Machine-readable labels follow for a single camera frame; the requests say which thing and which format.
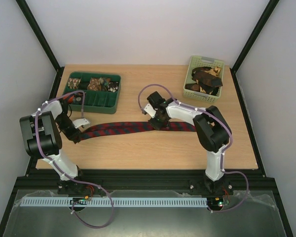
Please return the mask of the red navy striped tie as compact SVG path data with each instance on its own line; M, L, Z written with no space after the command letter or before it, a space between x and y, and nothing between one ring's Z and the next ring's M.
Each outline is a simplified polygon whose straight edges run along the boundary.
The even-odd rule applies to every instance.
M157 130L152 128L148 121L102 123L91 126L85 131L81 132L80 141L101 136L123 135L149 131ZM193 125L187 122L174 121L169 122L169 127L167 129L161 129L160 131L196 132L196 129Z

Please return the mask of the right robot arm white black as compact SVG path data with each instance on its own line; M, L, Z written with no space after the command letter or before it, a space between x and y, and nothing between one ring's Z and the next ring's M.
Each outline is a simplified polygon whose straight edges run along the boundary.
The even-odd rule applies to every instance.
M148 122L154 129L168 127L171 119L194 126L200 144L207 151L204 186L209 193L217 193L222 188L223 160L231 137L231 130L219 109L215 106L198 108L172 98L166 100L157 91L149 95L147 101L143 113L150 115Z

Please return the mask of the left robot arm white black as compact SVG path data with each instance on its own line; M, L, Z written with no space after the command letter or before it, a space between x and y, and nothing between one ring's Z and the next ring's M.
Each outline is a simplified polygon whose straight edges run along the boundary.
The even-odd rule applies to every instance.
M81 194L85 190L81 170L63 151L60 134L76 144L81 141L79 128L89 121L85 118L72 121L68 107L66 99L54 98L43 102L35 113L20 118L19 123L27 154L43 160L55 170L62 191Z

